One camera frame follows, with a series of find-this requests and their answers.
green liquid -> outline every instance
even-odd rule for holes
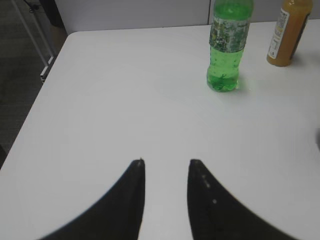
[[[251,17],[253,6],[239,3],[218,4],[214,15],[225,20],[243,21]],[[228,92],[236,88],[239,76],[239,63],[244,50],[221,52],[210,47],[210,66],[207,71],[207,83],[218,92]]]
[[[214,6],[214,15],[221,19],[243,21],[251,17],[253,6],[240,3],[225,3]]]
[[[218,92],[228,92],[236,88],[239,75],[239,63],[244,50],[221,52],[210,47],[210,66],[207,83]]]

white wall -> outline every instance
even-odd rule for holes
[[[212,22],[215,0],[55,1],[70,34],[77,31],[206,25],[208,17],[209,23]],[[313,4],[310,18],[320,18],[320,0],[313,0]],[[281,5],[282,0],[255,0],[252,21],[276,21]]]

white label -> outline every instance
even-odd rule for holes
[[[210,45],[223,53],[236,53],[245,48],[250,19],[236,21],[214,16]]]
[[[268,51],[268,55],[272,59],[276,59],[278,55],[278,50],[286,30],[289,16],[290,14],[281,8],[281,13],[278,18],[278,21],[276,22],[274,33],[273,33],[269,51]]]

green plastic bottle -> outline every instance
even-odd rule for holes
[[[246,45],[253,0],[216,0],[210,31],[207,83],[218,92],[236,88],[239,63]]]

bottle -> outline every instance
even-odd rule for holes
[[[218,92],[236,88],[239,63],[246,45],[253,0],[216,0],[210,31],[207,84]]]
[[[291,64],[312,7],[312,0],[284,0],[266,57],[270,64]]]

